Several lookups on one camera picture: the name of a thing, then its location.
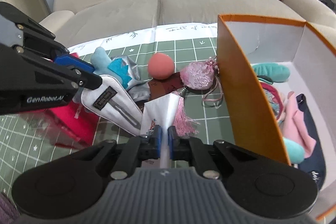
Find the orange cardboard box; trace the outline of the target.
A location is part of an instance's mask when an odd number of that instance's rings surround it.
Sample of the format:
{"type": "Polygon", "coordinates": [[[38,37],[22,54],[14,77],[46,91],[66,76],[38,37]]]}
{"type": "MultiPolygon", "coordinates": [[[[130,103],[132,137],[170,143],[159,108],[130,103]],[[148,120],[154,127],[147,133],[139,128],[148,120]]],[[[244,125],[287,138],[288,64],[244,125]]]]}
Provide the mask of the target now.
{"type": "Polygon", "coordinates": [[[219,15],[233,137],[218,144],[230,223],[314,223],[335,209],[335,47],[311,23],[219,15]]]}

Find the green grid table mat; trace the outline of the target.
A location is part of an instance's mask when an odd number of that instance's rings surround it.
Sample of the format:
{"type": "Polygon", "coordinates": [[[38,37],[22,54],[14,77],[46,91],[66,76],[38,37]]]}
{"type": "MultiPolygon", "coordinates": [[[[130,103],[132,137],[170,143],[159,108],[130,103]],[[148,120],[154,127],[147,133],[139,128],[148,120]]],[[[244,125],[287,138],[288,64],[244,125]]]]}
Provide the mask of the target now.
{"type": "MultiPolygon", "coordinates": [[[[180,71],[192,61],[205,61],[217,51],[217,25],[173,24],[128,32],[81,43],[69,48],[80,59],[90,61],[95,49],[102,47],[109,57],[129,56],[137,65],[140,78],[150,80],[149,59],[157,52],[172,58],[180,71]]],[[[219,101],[220,92],[189,91],[185,98],[187,115],[195,121],[197,136],[207,144],[217,139],[234,141],[228,110],[219,101]]],[[[1,192],[11,196],[16,178],[24,171],[69,155],[85,147],[59,131],[43,114],[1,116],[1,192]]]]}

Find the brown leather piece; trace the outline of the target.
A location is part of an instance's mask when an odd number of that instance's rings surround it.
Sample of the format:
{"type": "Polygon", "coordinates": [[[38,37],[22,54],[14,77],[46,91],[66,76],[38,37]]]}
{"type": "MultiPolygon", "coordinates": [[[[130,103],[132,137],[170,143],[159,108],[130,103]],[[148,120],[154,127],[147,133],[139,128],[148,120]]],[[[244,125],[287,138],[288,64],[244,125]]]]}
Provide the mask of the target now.
{"type": "Polygon", "coordinates": [[[187,88],[183,84],[179,72],[172,74],[168,79],[152,79],[148,84],[150,87],[150,101],[170,93],[175,93],[184,98],[187,93],[187,88]]]}

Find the blue plush toy red ball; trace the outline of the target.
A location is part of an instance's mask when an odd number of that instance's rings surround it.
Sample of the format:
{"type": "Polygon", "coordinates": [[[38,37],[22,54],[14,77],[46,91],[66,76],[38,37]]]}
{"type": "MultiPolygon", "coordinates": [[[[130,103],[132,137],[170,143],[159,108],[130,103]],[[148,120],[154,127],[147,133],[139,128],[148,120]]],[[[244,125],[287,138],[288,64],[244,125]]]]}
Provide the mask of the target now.
{"type": "MultiPolygon", "coordinates": [[[[91,56],[91,64],[94,67],[94,74],[116,78],[126,91],[145,83],[141,80],[138,65],[129,56],[119,55],[110,58],[104,48],[98,47],[91,56]]],[[[147,63],[147,71],[153,79],[168,79],[175,71],[174,61],[164,53],[155,53],[147,63]]]]}

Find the white printed small box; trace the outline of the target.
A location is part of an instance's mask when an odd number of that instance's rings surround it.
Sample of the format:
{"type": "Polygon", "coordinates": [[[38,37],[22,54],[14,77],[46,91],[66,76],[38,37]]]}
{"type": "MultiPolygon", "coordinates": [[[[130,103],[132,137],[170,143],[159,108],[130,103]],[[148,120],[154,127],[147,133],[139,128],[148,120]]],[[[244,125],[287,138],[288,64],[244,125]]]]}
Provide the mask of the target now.
{"type": "Polygon", "coordinates": [[[170,151],[168,144],[167,130],[173,125],[175,114],[178,109],[180,96],[170,93],[161,96],[144,104],[142,115],[141,135],[148,135],[150,130],[154,129],[155,125],[162,128],[162,140],[159,147],[160,158],[149,159],[143,161],[141,166],[145,168],[169,168],[170,167],[170,151]]]}

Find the beige sofa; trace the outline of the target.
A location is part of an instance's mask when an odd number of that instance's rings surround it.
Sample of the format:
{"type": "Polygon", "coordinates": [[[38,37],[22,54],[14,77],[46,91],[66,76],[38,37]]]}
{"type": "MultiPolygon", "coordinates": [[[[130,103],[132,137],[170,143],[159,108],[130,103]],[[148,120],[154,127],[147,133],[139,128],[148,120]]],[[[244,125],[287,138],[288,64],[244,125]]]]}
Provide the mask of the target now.
{"type": "Polygon", "coordinates": [[[71,47],[164,24],[215,23],[220,14],[306,20],[335,40],[335,12],[319,0],[54,0],[41,24],[71,47]]]}

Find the navy blue cap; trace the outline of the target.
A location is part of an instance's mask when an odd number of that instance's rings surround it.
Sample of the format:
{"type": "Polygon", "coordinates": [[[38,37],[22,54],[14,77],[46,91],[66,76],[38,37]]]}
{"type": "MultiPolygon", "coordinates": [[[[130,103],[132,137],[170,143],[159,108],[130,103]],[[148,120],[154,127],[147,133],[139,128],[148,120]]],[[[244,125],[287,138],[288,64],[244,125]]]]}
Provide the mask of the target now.
{"type": "Polygon", "coordinates": [[[305,95],[299,94],[296,96],[296,100],[298,109],[303,112],[303,119],[309,140],[313,140],[314,143],[309,146],[310,156],[304,159],[303,162],[298,165],[298,168],[307,173],[317,184],[319,190],[321,190],[326,178],[326,162],[321,147],[321,141],[318,136],[317,126],[315,125],[315,121],[309,106],[307,105],[305,95]]]}

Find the red lidded clear toy box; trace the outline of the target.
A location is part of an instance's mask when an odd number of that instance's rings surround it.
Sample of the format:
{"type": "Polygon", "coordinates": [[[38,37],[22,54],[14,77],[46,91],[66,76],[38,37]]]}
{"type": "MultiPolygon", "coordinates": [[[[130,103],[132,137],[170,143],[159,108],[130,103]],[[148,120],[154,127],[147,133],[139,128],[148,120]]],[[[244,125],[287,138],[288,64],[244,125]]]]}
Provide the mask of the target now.
{"type": "Polygon", "coordinates": [[[45,115],[51,123],[47,133],[51,144],[75,149],[92,145],[99,117],[81,103],[47,109],[45,115]]]}

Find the pink brocade pouch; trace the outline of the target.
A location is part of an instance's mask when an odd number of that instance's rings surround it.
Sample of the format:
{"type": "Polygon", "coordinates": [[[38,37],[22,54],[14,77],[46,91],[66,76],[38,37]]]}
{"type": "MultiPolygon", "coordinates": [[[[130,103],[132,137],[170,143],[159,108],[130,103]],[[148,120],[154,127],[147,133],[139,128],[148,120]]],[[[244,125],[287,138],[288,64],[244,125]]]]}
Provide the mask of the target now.
{"type": "Polygon", "coordinates": [[[174,92],[179,96],[179,104],[175,113],[173,126],[178,136],[196,134],[196,121],[187,116],[185,110],[185,96],[187,89],[206,91],[203,102],[218,102],[224,97],[219,80],[219,67],[216,57],[209,57],[206,61],[193,61],[179,72],[183,87],[174,92]]]}

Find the pink soft cloth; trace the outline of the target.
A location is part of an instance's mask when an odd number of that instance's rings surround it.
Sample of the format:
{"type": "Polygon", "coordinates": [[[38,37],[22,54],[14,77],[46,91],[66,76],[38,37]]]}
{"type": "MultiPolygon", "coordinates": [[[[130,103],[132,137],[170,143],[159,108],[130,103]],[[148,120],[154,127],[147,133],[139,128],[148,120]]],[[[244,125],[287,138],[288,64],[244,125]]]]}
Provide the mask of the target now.
{"type": "Polygon", "coordinates": [[[314,144],[309,140],[303,112],[298,109],[295,92],[287,95],[284,108],[284,119],[280,124],[285,147],[292,164],[299,164],[310,156],[309,146],[314,144]]]}

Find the teal plush doll bag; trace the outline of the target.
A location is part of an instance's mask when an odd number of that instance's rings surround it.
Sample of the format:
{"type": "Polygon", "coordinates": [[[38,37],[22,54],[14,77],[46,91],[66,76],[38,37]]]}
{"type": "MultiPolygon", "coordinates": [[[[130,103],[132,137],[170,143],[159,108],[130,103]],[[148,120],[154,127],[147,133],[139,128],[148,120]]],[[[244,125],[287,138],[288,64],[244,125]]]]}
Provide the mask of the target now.
{"type": "Polygon", "coordinates": [[[280,126],[284,119],[286,99],[284,94],[274,86],[274,83],[286,82],[290,76],[290,70],[277,63],[255,64],[252,65],[252,70],[259,80],[273,115],[280,126]]]}

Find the silver grey cloth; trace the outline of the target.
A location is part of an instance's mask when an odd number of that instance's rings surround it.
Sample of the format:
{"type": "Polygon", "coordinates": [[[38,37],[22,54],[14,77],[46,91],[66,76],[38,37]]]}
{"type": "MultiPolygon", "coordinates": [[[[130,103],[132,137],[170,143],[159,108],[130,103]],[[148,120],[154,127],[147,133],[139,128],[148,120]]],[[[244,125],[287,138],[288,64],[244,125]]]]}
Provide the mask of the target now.
{"type": "Polygon", "coordinates": [[[149,100],[149,84],[147,81],[141,80],[138,65],[129,56],[114,57],[108,65],[108,69],[120,77],[122,86],[134,102],[149,100]]]}

